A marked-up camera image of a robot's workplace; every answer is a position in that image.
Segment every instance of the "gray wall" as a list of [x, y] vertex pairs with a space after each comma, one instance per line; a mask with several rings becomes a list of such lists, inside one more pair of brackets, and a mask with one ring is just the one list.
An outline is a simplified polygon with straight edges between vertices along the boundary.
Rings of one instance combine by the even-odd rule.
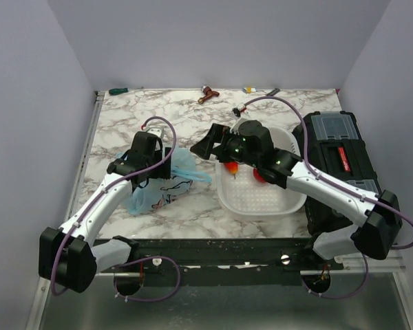
[[0, 329], [23, 329], [38, 239], [62, 222], [94, 94], [44, 0], [0, 0]]
[[[413, 218], [413, 0], [393, 0], [342, 87], [357, 115], [381, 187]], [[412, 239], [405, 225], [402, 243]], [[413, 289], [413, 249], [404, 252]]]
[[389, 0], [48, 0], [93, 86], [340, 87]]

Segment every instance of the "cable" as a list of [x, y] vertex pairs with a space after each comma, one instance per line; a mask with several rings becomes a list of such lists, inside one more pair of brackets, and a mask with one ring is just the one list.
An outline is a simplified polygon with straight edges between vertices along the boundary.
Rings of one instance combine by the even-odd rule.
[[119, 267], [127, 267], [127, 266], [131, 266], [131, 265], [135, 265], [137, 263], [143, 263], [144, 261], [148, 261], [148, 260], [151, 260], [151, 259], [167, 260], [167, 261], [169, 261], [170, 263], [172, 263], [174, 265], [174, 267], [176, 268], [176, 273], [178, 274], [178, 279], [176, 280], [176, 284], [175, 284], [174, 288], [168, 294], [166, 294], [162, 297], [159, 297], [159, 298], [135, 298], [135, 297], [123, 296], [122, 294], [120, 294], [119, 291], [118, 291], [118, 288], [116, 286], [117, 283], [115, 281], [115, 283], [114, 283], [114, 288], [115, 288], [115, 291], [116, 291], [115, 298], [120, 296], [120, 297], [125, 299], [125, 302], [127, 302], [127, 300], [131, 300], [131, 301], [139, 301], [141, 303], [156, 303], [158, 301], [163, 301], [167, 298], [170, 298], [172, 295], [174, 295], [177, 292], [177, 290], [179, 289], [179, 286], [180, 286], [180, 269], [179, 269], [178, 264], [173, 259], [169, 258], [168, 256], [148, 256], [147, 258], [138, 259], [138, 260], [132, 261], [130, 263], [124, 263], [122, 265], [119, 265]]
[[[307, 128], [306, 128], [306, 123], [304, 122], [304, 119], [303, 119], [303, 117], [300, 115], [300, 113], [298, 112], [297, 108], [295, 108], [295, 107], [294, 107], [291, 103], [289, 103], [287, 100], [285, 100], [285, 99], [283, 99], [283, 98], [278, 98], [278, 97], [276, 97], [276, 96], [260, 96], [259, 98], [254, 98], [254, 99], [246, 102], [246, 103], [244, 104], [244, 106], [247, 107], [247, 106], [249, 106], [251, 103], [254, 103], [254, 102], [257, 102], [257, 101], [260, 101], [260, 100], [277, 100], [277, 101], [283, 102], [285, 105], [289, 106], [289, 107], [295, 112], [295, 114], [297, 115], [297, 117], [300, 119], [301, 126], [303, 127], [303, 133], [304, 133], [304, 151], [303, 151], [303, 158], [304, 158], [304, 163], [305, 163], [306, 167], [308, 168], [308, 170], [309, 170], [313, 175], [317, 176], [317, 175], [318, 175], [318, 172], [312, 168], [312, 166], [310, 165], [309, 160], [308, 160], [308, 143], [309, 143], [309, 140], [308, 140], [308, 130], [307, 130]], [[332, 187], [335, 187], [336, 189], [341, 190], [342, 192], [349, 194], [350, 196], [353, 196], [353, 197], [356, 197], [356, 198], [360, 198], [360, 199], [362, 198], [362, 195], [360, 195], [360, 194], [358, 194], [358, 193], [356, 193], [356, 192], [350, 191], [349, 189], [347, 189], [347, 188], [345, 188], [345, 187], [337, 184], [336, 182], [333, 182], [333, 181], [325, 178], [323, 175], [320, 175], [320, 176], [319, 176], [319, 179], [320, 179], [321, 181], [326, 182], [327, 184], [331, 185]], [[407, 221], [407, 223], [410, 224], [410, 225], [412, 226], [412, 228], [413, 228], [413, 221], [412, 221], [411, 219], [409, 219], [406, 215], [402, 214], [401, 211], [397, 210], [396, 208], [393, 208], [393, 207], [391, 207], [391, 206], [389, 206], [389, 205], [387, 205], [387, 204], [384, 204], [384, 203], [382, 203], [382, 202], [380, 202], [380, 201], [375, 201], [374, 199], [371, 199], [371, 198], [369, 198], [369, 197], [364, 197], [363, 200], [365, 200], [365, 201], [367, 201], [367, 202], [369, 202], [369, 203], [378, 205], [378, 206], [380, 206], [380, 207], [382, 207], [382, 208], [385, 208], [386, 210], [389, 210], [389, 211], [393, 212], [394, 214], [400, 216], [402, 219], [404, 219], [405, 221]], [[407, 245], [393, 246], [392, 249], [393, 249], [393, 250], [405, 250], [405, 249], [409, 249], [409, 248], [412, 248], [412, 247], [413, 247], [413, 241], [412, 241], [411, 243], [408, 243]]]
[[[166, 120], [165, 118], [159, 117], [159, 116], [156, 116], [156, 115], [155, 115], [155, 116], [150, 117], [149, 119], [145, 120], [145, 123], [144, 123], [141, 127], [145, 127], [145, 126], [148, 124], [148, 122], [150, 122], [151, 120], [155, 120], [155, 119], [157, 119], [157, 120], [162, 120], [163, 122], [165, 122], [165, 124], [168, 125], [168, 127], [171, 129], [171, 132], [172, 132], [172, 134], [173, 134], [173, 144], [171, 145], [171, 149], [170, 149], [170, 151], [168, 152], [168, 154], [165, 155], [165, 157], [164, 157], [160, 162], [157, 162], [156, 164], [154, 164], [154, 165], [152, 165], [152, 166], [150, 166], [150, 167], [147, 167], [147, 168], [144, 168], [144, 169], [142, 169], [142, 170], [138, 170], [138, 171], [136, 171], [136, 172], [127, 174], [126, 176], [120, 177], [119, 179], [113, 181], [111, 184], [108, 184], [108, 185], [107, 185], [105, 191], [108, 191], [109, 189], [112, 189], [116, 184], [119, 184], [120, 182], [122, 182], [122, 181], [124, 181], [124, 180], [129, 180], [129, 179], [131, 179], [132, 177], [135, 177], [135, 176], [137, 176], [137, 175], [139, 175], [139, 174], [142, 174], [142, 173], [145, 173], [145, 172], [148, 172], [148, 171], [151, 171], [151, 170], [155, 169], [156, 167], [164, 164], [164, 163], [171, 157], [171, 154], [173, 153], [173, 151], [174, 151], [174, 149], [175, 149], [175, 147], [176, 147], [176, 131], [175, 131], [173, 125], [172, 125], [168, 120]], [[56, 271], [57, 271], [57, 269], [58, 269], [58, 265], [59, 265], [59, 262], [60, 262], [61, 252], [63, 251], [63, 249], [64, 249], [67, 241], [68, 241], [69, 238], [71, 237], [72, 233], [73, 233], [74, 230], [79, 226], [79, 224], [84, 220], [84, 218], [85, 218], [85, 216], [87, 215], [87, 213], [89, 213], [89, 211], [94, 207], [94, 205], [99, 201], [99, 199], [100, 199], [102, 196], [105, 195], [105, 191], [102, 191], [102, 192], [100, 192], [99, 194], [97, 194], [97, 196], [95, 196], [95, 198], [94, 198], [94, 199], [89, 203], [89, 205], [84, 209], [83, 213], [81, 213], [81, 215], [78, 217], [78, 219], [76, 220], [76, 222], [74, 223], [74, 225], [72, 225], [72, 227], [69, 229], [69, 231], [67, 232], [67, 234], [64, 236], [64, 238], [63, 238], [63, 240], [61, 241], [61, 244], [60, 244], [58, 250], [56, 251], [56, 255], [55, 255], [55, 259], [54, 259], [54, 264], [53, 264], [53, 266], [52, 266], [52, 273], [51, 273], [51, 276], [50, 276], [50, 291], [51, 291], [51, 293], [52, 293], [53, 296], [60, 296], [61, 294], [63, 294], [63, 293], [67, 290], [66, 287], [64, 287], [61, 291], [57, 291], [56, 288], [55, 288]]]
[[364, 254], [362, 254], [362, 257], [364, 259], [364, 265], [366, 267], [363, 282], [360, 284], [360, 286], [358, 286], [358, 288], [356, 288], [354, 291], [350, 292], [349, 294], [344, 294], [342, 296], [329, 296], [329, 295], [326, 295], [326, 294], [318, 294], [317, 292], [314, 292], [311, 289], [309, 289], [309, 287], [305, 284], [303, 279], [301, 279], [301, 283], [308, 290], [309, 294], [312, 294], [313, 296], [316, 296], [318, 298], [333, 299], [333, 300], [352, 298], [353, 296], [358, 294], [362, 289], [364, 289], [364, 287], [366, 286], [366, 283], [369, 279], [369, 265], [367, 263], [367, 258]]

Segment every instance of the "marble table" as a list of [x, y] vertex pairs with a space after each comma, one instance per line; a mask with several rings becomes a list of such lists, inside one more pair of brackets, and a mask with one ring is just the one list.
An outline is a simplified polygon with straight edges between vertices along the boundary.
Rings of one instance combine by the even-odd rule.
[[[231, 126], [235, 117], [231, 109], [239, 103], [262, 96], [267, 91], [245, 94], [239, 90], [218, 90], [220, 96], [198, 104], [202, 92], [194, 90], [133, 90], [119, 96], [105, 96], [94, 136], [85, 178], [76, 208], [81, 207], [101, 182], [118, 153], [131, 146], [134, 133], [150, 116], [168, 119], [178, 134], [178, 145], [189, 148], [209, 130], [211, 123]], [[293, 103], [304, 116], [313, 111], [340, 111], [334, 89], [285, 90], [277, 94]], [[270, 127], [292, 131], [299, 123], [296, 115], [283, 103], [264, 100], [248, 107], [245, 115]], [[165, 124], [164, 143], [171, 143]], [[309, 237], [303, 208], [278, 219], [238, 221], [224, 210], [216, 191], [213, 160], [196, 157], [199, 171], [210, 174], [213, 182], [194, 182], [190, 191], [173, 203], [154, 212], [131, 216], [121, 206], [100, 231], [100, 238], [115, 235], [136, 238], [203, 239]]]

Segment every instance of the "tool case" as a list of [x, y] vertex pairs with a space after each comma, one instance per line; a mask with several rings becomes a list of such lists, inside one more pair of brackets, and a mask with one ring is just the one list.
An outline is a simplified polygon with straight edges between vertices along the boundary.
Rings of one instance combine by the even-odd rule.
[[[357, 188], [381, 193], [353, 113], [314, 112], [306, 115], [304, 122], [309, 139], [308, 158], [313, 166]], [[293, 135], [303, 155], [304, 133], [300, 124]], [[313, 198], [308, 197], [304, 206], [311, 235], [352, 224], [345, 216]]]

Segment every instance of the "blue plastic bag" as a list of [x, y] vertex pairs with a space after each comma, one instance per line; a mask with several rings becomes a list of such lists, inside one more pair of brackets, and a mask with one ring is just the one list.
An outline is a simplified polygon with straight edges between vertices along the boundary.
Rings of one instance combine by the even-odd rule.
[[141, 183], [144, 188], [137, 188], [122, 203], [131, 215], [157, 210], [185, 194], [193, 181], [211, 182], [206, 173], [196, 172], [195, 160], [186, 148], [174, 149], [171, 156], [171, 179], [149, 179]]

